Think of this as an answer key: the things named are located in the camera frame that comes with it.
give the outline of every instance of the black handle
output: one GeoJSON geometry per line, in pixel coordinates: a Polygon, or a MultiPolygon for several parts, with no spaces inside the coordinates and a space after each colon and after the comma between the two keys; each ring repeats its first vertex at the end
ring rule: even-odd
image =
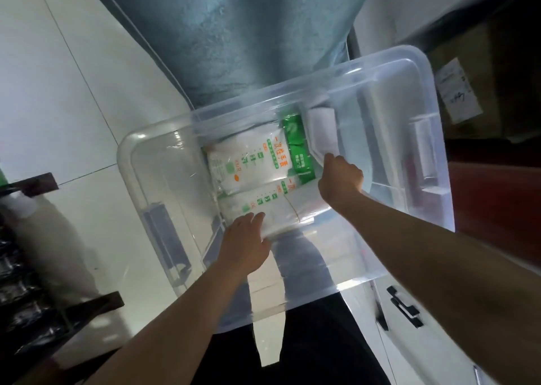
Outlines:
{"type": "Polygon", "coordinates": [[[389,286],[387,288],[387,292],[391,294],[391,302],[394,306],[398,308],[398,310],[404,315],[409,322],[415,327],[415,328],[421,328],[424,324],[421,320],[419,320],[416,315],[420,314],[419,310],[415,306],[407,306],[405,305],[400,298],[396,296],[398,291],[396,291],[396,288],[394,286],[389,286]],[[405,310],[412,315],[413,318],[411,318],[406,311],[402,309],[402,307],[405,308],[405,310]]]}

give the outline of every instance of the white cabinet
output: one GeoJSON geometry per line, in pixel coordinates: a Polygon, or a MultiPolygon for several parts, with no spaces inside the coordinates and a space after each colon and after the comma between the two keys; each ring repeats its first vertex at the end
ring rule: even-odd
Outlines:
{"type": "Polygon", "coordinates": [[[478,385],[473,362],[392,276],[375,285],[386,334],[426,385],[478,385]]]}

